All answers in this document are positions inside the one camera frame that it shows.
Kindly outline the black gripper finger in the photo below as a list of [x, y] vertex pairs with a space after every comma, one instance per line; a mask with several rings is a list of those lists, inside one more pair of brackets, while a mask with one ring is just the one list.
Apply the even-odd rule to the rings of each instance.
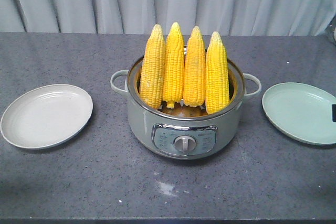
[[331, 106], [331, 111], [332, 111], [332, 121], [336, 122], [336, 104], [333, 104]]

